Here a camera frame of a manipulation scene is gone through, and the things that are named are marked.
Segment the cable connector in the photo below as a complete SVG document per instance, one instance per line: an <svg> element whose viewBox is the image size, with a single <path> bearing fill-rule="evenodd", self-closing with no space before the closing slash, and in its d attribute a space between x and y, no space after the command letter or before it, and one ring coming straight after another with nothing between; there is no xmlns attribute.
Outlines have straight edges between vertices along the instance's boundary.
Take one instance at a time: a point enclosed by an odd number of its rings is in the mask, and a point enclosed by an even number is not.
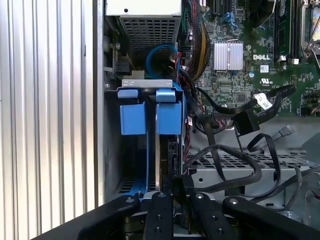
<svg viewBox="0 0 320 240"><path fill-rule="evenodd" d="M238 113L233 121L240 136L260 130L258 118L251 109Z"/></svg>
<svg viewBox="0 0 320 240"><path fill-rule="evenodd" d="M281 134L282 137L289 136L291 134L294 134L295 132L296 131L294 130L294 128L291 127L290 125L285 126L285 127L283 127L282 129L279 130L279 133Z"/></svg>
<svg viewBox="0 0 320 240"><path fill-rule="evenodd" d="M294 130L294 128L291 127L290 125L284 126L279 130L279 132L277 132L275 135L272 136L272 140L275 142L278 139L294 134L295 132L296 131ZM251 149L249 149L249 152L253 153L253 152L259 151L260 149L264 149L267 145L268 145L267 142L264 141L259 145L256 145L255 147L252 147Z"/></svg>

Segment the perforated metal panel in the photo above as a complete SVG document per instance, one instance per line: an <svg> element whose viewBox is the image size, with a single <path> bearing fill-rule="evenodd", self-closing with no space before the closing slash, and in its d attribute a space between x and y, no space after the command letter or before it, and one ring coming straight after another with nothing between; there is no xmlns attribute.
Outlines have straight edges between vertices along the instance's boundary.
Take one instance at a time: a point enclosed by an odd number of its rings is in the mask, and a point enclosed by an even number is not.
<svg viewBox="0 0 320 240"><path fill-rule="evenodd" d="M132 177L128 177L123 181L121 184L121 188L118 191L119 194L126 194L129 193L134 185L135 179Z"/></svg>
<svg viewBox="0 0 320 240"><path fill-rule="evenodd" d="M174 44L180 20L180 17L120 17L134 52L144 56L157 45ZM158 54L168 56L170 53L171 49L165 48Z"/></svg>
<svg viewBox="0 0 320 240"><path fill-rule="evenodd" d="M155 191L155 190L156 190L156 181L155 180L151 180L149 182L148 192Z"/></svg>

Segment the motherboard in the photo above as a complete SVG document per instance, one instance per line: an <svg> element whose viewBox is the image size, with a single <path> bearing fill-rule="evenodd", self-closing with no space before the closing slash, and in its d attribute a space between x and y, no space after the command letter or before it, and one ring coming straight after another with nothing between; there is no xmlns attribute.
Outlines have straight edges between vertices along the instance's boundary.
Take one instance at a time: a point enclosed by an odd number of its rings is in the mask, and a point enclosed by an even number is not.
<svg viewBox="0 0 320 240"><path fill-rule="evenodd" d="M214 2L222 6L225 4L224 1L219 0ZM256 93L267 92L289 84L296 85L296 92L283 100L278 116L320 117L320 71L317 63L312 59L298 59L298 64L292 62L296 59L275 60L275 48L278 48L278 52L289 51L289 38L294 38L293 33L289 32L291 24L294 24L290 16L292 9L289 4L286 4L293 3L293 1L278 1L278 11L255 28L248 25L249 1L231 0L227 2L229 2L228 14L231 14L231 17L215 14L216 5L202 6L203 19L212 44L212 53L210 63L199 78L197 85L206 91L216 103L228 108L243 105ZM319 13L320 11L315 8L313 15L308 18L311 24L315 25ZM309 32L310 29L307 29L306 36L310 35ZM214 52L215 44L228 41L230 43L239 41L243 44L243 68L241 70L217 70L214 65L215 58L219 58L219 52ZM206 114L210 115L213 112L210 103L201 95L199 95L199 100ZM256 112L261 110L260 107L255 109Z"/></svg>

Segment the heatsink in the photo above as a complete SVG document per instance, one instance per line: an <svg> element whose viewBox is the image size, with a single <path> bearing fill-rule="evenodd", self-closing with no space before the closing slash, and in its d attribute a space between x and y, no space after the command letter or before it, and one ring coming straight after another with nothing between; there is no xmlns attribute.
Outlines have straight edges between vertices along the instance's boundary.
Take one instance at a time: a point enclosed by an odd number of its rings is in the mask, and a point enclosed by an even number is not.
<svg viewBox="0 0 320 240"><path fill-rule="evenodd" d="M155 46L175 44L180 22L181 0L108 0L107 16L116 16L136 54L146 55ZM169 55L171 49L159 54Z"/></svg>
<svg viewBox="0 0 320 240"><path fill-rule="evenodd" d="M212 48L212 68L215 71L239 71L244 67L242 41L215 41Z"/></svg>

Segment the black cable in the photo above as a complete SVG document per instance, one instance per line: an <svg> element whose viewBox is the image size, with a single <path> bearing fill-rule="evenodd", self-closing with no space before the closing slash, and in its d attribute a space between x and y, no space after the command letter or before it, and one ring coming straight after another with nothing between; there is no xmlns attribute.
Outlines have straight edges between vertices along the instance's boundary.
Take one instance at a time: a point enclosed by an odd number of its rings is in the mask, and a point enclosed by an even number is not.
<svg viewBox="0 0 320 240"><path fill-rule="evenodd" d="M246 194L241 194L239 193L239 196L245 197L245 198L264 198L269 196L270 194L272 194L280 185L281 182L281 177L282 177L282 172L281 172L281 167L280 167L280 162L279 162L279 158L278 158L278 154L277 154L277 150L276 150L276 146L274 141L272 140L272 137L264 134L264 133L259 133L257 136L255 136L254 139L252 139L252 141L248 144L247 149L249 150L249 152L252 152L253 147L262 139L265 138L265 141L268 145L269 148L269 152L270 152L270 156L272 158L272 162L275 168L275 173L276 173L276 183L273 186L272 189L270 189L269 191L259 194L259 195L246 195Z"/></svg>
<svg viewBox="0 0 320 240"><path fill-rule="evenodd" d="M198 123L197 118L195 118L194 122L195 122L195 127L196 127L196 129L197 129L199 132L201 132L202 134L205 135L206 132L205 132L205 130L202 128L202 126ZM225 125L225 126L223 126L223 127L219 127L218 129L213 129L213 128L211 128L211 129L212 129L213 134L216 135L216 134L219 134L219 133L221 133L222 131L226 130L227 127L228 127L228 125Z"/></svg>
<svg viewBox="0 0 320 240"><path fill-rule="evenodd" d="M222 190L226 189L233 189L240 186L246 186L249 184L257 183L261 177L261 167L257 163L255 159L253 159L251 156L242 153L238 150L235 150L234 148L231 148L229 146L225 145L211 145L208 146L201 151L199 151L196 155L194 155L188 162L186 162L183 167L184 169L188 169L189 166L192 165L195 161L201 159L203 156L205 156L208 152L212 150L222 150L226 152L227 154L230 154L234 156L235 158L241 159L247 164L249 164L253 168L253 174L250 176L240 177L236 179L226 180L224 182L220 182L218 184L215 184L213 186L203 187L203 188L195 188L194 190L196 192L205 192L205 193L216 193Z"/></svg>
<svg viewBox="0 0 320 240"><path fill-rule="evenodd" d="M205 131L206 137L208 139L209 145L215 145L216 144L216 140L215 140L215 135L213 134L213 131L212 131L212 127L210 126L206 116L203 114L203 112L201 111L200 107L198 106L196 100L190 95L190 93L188 91L184 92L184 96L185 96L185 99L186 99L186 102L187 102L188 106L193 110L194 114L197 117L197 120L202 125L202 127L203 127L203 129ZM224 173L222 171L222 166L221 166L221 162L220 162L220 157L218 155L218 151L213 149L211 151L211 154L212 154L212 158L213 158L214 164L216 166L217 173L219 174L220 178L223 181L225 181L226 178L225 178L225 175L224 175Z"/></svg>
<svg viewBox="0 0 320 240"><path fill-rule="evenodd" d="M284 89L283 91L278 91L274 100L274 103L272 107L268 108L267 110L259 112L257 117L257 122L259 124L263 124L270 119L272 119L274 116L277 115L279 108L281 107L282 100L284 99L284 96L291 95L296 91L296 87L293 85L288 85L289 87Z"/></svg>
<svg viewBox="0 0 320 240"><path fill-rule="evenodd" d="M275 212L283 212L283 211L288 211L292 208L292 206L296 203L298 196L300 194L301 191L301 186L302 186L302 182L303 182L303 178L302 178L302 174L300 169L295 166L294 167L296 176L297 176L297 183L296 183L296 189L293 193L293 195L291 196L289 202L287 203L287 205L283 208L270 208L271 210L275 211Z"/></svg>
<svg viewBox="0 0 320 240"><path fill-rule="evenodd" d="M237 128L236 128L236 127L234 128L234 134L235 134L236 140L237 140L237 142L238 142L240 151L243 153L244 150L243 150L243 148L242 148L242 144L241 144L240 137L239 137L239 134L238 134L238 131L237 131Z"/></svg>
<svg viewBox="0 0 320 240"><path fill-rule="evenodd" d="M191 131L190 131L190 125L188 122L188 117L186 118L187 122L186 122L186 126L185 126L185 136L184 136L184 149L182 152L182 156L183 156L183 161L185 161L185 159L187 158L188 152L189 152L189 144L191 141Z"/></svg>
<svg viewBox="0 0 320 240"><path fill-rule="evenodd" d="M176 65L174 62L172 61L167 61L167 64L169 67L175 69ZM182 66L180 66L180 69L179 69L179 73L185 77L185 80L188 82L188 84L190 85L190 91L191 91L191 95L194 99L197 99L197 91L196 91L196 86L195 86L195 82L192 80L192 77L189 75L189 73L187 73L186 70L184 70L182 68Z"/></svg>
<svg viewBox="0 0 320 240"><path fill-rule="evenodd" d="M302 178L304 178L305 176L307 176L308 174L310 173L313 173L313 172L317 172L317 173L320 173L320 167L315 167L315 168L311 168L311 169L308 169L308 170L304 170L301 175L302 175ZM270 194L269 196L264 196L264 197L256 197L256 198L253 198L250 200L250 202L253 202L253 203L259 203L261 201L264 201L266 199L269 199L269 198L272 198L276 195L278 195L279 193L281 193L283 190L285 190L287 187L289 187L291 184L294 184L295 182L297 182L298 180L298 176L297 175L294 175L292 176L291 178L289 178L288 180L286 180L284 183L282 183L272 194Z"/></svg>
<svg viewBox="0 0 320 240"><path fill-rule="evenodd" d="M191 95L194 99L197 99L197 91L194 81L192 81L191 76L182 68L180 67L179 73L185 77L186 81L188 82L190 86Z"/></svg>
<svg viewBox="0 0 320 240"><path fill-rule="evenodd" d="M197 87L196 89L200 93L202 93L204 95L204 97L207 99L207 101L211 104L211 106L217 112L219 112L221 114L236 115L236 114L239 114L239 113L244 112L246 110L253 109L258 104L257 99L253 98L249 102L246 102L245 104L238 106L238 107L234 107L234 108L223 107L223 106L219 106L218 104L216 104L212 100L212 98L203 89L201 89L200 87ZM267 98L273 98L273 97L277 96L279 93L279 97L278 97L278 101L279 101L280 98L284 99L284 98L288 97L289 95L293 94L295 91L296 91L295 85L286 85L286 86L281 86L278 88L273 88L270 91L265 92L264 94Z"/></svg>

